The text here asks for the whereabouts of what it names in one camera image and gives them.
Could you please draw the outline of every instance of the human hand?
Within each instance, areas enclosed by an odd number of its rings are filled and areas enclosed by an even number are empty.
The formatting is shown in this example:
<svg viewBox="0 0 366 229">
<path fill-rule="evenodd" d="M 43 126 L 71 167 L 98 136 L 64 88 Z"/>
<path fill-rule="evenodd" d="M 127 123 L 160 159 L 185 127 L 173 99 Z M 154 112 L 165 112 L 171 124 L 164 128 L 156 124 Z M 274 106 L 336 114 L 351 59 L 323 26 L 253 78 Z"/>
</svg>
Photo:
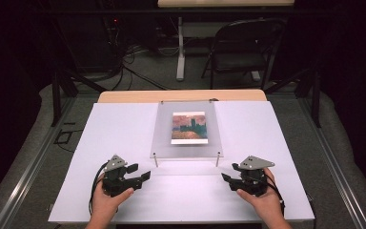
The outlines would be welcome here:
<svg viewBox="0 0 366 229">
<path fill-rule="evenodd" d="M 272 172 L 268 168 L 265 168 L 264 173 L 266 174 L 266 176 L 272 179 L 268 179 L 268 182 L 274 185 L 275 177 L 273 176 Z M 241 189 L 238 189 L 236 192 L 239 194 L 240 197 L 252 204 L 257 214 L 260 216 L 261 219 L 263 219 L 263 221 L 270 229 L 291 228 L 290 224 L 285 220 L 282 215 L 278 194 L 270 186 L 267 188 L 266 193 L 258 198 Z"/>
<path fill-rule="evenodd" d="M 87 225 L 88 228 L 106 228 L 112 217 L 117 212 L 118 206 L 133 194 L 133 188 L 129 188 L 120 195 L 111 197 L 104 193 L 103 181 L 99 178 L 96 189 L 93 194 L 93 202 L 91 207 L 91 220 Z"/>
</svg>

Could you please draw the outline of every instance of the wrist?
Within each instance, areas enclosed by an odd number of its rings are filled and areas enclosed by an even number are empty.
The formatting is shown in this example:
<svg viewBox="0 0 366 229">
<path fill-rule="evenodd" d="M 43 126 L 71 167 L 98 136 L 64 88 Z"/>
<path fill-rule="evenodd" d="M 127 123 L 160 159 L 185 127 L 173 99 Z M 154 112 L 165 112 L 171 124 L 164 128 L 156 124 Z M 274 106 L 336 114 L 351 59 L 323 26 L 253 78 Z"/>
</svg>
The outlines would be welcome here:
<svg viewBox="0 0 366 229">
<path fill-rule="evenodd" d="M 269 229 L 291 229 L 290 223 L 285 218 L 275 219 L 271 221 L 266 221 L 266 225 Z"/>
<path fill-rule="evenodd" d="M 86 229 L 106 229 L 109 223 L 109 220 L 92 216 Z"/>
</svg>

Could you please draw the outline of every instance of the table leg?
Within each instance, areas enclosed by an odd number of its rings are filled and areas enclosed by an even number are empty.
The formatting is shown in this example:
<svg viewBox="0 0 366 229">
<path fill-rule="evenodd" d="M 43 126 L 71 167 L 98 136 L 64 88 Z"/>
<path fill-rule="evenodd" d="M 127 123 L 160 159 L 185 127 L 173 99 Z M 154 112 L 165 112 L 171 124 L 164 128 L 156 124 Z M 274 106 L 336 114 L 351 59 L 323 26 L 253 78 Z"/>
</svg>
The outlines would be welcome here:
<svg viewBox="0 0 366 229">
<path fill-rule="evenodd" d="M 183 81 L 185 56 L 183 47 L 183 22 L 181 17 L 179 17 L 178 31 L 179 31 L 179 58 L 177 62 L 176 80 Z"/>
</svg>

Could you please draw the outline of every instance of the black mount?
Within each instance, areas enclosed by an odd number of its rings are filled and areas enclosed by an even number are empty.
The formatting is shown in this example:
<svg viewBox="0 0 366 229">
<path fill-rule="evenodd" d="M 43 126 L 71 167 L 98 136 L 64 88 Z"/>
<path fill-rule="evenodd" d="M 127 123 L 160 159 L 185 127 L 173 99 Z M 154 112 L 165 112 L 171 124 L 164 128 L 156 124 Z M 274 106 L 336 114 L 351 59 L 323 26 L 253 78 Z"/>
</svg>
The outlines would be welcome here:
<svg viewBox="0 0 366 229">
<path fill-rule="evenodd" d="M 233 168 L 240 172 L 241 179 L 234 179 L 222 173 L 221 175 L 230 184 L 232 191 L 242 189 L 249 194 L 259 197 L 266 193 L 268 187 L 267 177 L 264 174 L 263 168 L 274 165 L 270 161 L 255 156 L 248 156 L 240 165 L 233 164 Z"/>
<path fill-rule="evenodd" d="M 134 190 L 141 189 L 142 183 L 151 177 L 151 171 L 141 175 L 141 177 L 125 179 L 125 174 L 130 174 L 138 170 L 138 164 L 126 167 L 121 157 L 114 156 L 105 168 L 105 176 L 103 177 L 103 189 L 111 197 L 115 197 L 129 188 Z"/>
</svg>

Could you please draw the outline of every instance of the table surface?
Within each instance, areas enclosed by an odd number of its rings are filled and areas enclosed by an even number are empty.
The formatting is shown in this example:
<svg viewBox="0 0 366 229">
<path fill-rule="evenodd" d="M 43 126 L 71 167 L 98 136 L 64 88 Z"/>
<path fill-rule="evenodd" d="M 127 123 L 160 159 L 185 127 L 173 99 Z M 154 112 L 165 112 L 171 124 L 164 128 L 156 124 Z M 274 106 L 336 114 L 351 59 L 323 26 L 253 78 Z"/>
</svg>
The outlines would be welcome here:
<svg viewBox="0 0 366 229">
<path fill-rule="evenodd" d="M 261 90 L 174 90 L 174 91 L 127 91 L 103 92 L 99 103 L 148 103 L 162 100 L 207 100 L 216 98 L 219 101 L 248 100 L 267 101 Z"/>
<path fill-rule="evenodd" d="M 160 8 L 196 7 L 286 7 L 295 0 L 158 0 Z"/>
<path fill-rule="evenodd" d="M 158 102 L 210 97 L 230 100 L 214 103 L 224 155 L 218 166 L 215 158 L 185 158 L 158 159 L 156 167 L 150 150 Z M 273 107 L 260 90 L 102 93 L 93 106 L 49 221 L 89 221 L 94 176 L 114 154 L 129 164 L 139 164 L 138 171 L 127 178 L 152 172 L 142 189 L 120 206 L 112 220 L 119 224 L 260 222 L 254 208 L 232 192 L 221 176 L 237 177 L 232 163 L 240 163 L 249 155 L 275 163 L 271 170 L 286 203 L 287 220 L 314 218 Z"/>
</svg>

